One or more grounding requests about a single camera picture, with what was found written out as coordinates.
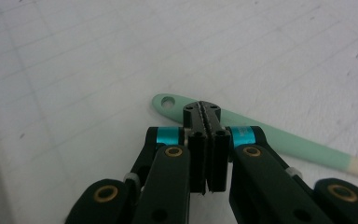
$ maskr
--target white surface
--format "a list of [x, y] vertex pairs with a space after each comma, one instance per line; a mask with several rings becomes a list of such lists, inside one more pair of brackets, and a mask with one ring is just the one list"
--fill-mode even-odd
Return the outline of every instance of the white surface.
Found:
[[[161, 92], [358, 156], [358, 1], [0, 0], [0, 223], [63, 223], [122, 179]], [[313, 187], [358, 178], [283, 156]], [[235, 223], [227, 194], [190, 223]]]

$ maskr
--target white cutting mat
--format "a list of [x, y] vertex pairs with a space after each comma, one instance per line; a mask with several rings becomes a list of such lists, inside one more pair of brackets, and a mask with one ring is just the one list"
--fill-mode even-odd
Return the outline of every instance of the white cutting mat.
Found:
[[[358, 156], [358, 1], [0, 0], [0, 223], [63, 223], [183, 94]], [[358, 178], [283, 158], [313, 187]], [[227, 193], [190, 223], [236, 223]]]

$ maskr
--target mint green handle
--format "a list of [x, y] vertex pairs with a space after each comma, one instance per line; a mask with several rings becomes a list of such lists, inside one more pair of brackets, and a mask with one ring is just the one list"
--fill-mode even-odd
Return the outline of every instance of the mint green handle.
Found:
[[[174, 94], [158, 94], [153, 98], [152, 105], [161, 115], [183, 123], [183, 107], [196, 101]], [[347, 171], [350, 166], [351, 156], [346, 153], [331, 147], [322, 146], [225, 109], [222, 109], [220, 123], [223, 126], [259, 126], [263, 129], [269, 145], [274, 150], [286, 155], [319, 163], [341, 171]]]

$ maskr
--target blue band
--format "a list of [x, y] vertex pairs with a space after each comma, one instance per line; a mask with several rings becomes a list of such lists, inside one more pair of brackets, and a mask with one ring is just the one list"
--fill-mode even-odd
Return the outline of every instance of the blue band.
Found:
[[157, 143], [165, 145], [179, 145], [178, 127], [159, 127], [157, 129]]
[[243, 144], [254, 144], [255, 134], [250, 126], [230, 126], [234, 148]]

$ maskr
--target green tool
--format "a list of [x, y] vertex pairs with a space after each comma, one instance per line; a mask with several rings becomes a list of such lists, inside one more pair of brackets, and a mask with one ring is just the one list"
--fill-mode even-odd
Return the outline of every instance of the green tool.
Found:
[[[196, 101], [184, 96], [163, 93], [153, 98], [152, 105], [161, 115], [182, 123], [183, 107]], [[266, 134], [268, 143], [278, 152], [358, 175], [358, 158], [339, 150], [322, 146], [223, 108], [220, 123], [223, 126], [259, 126]]]

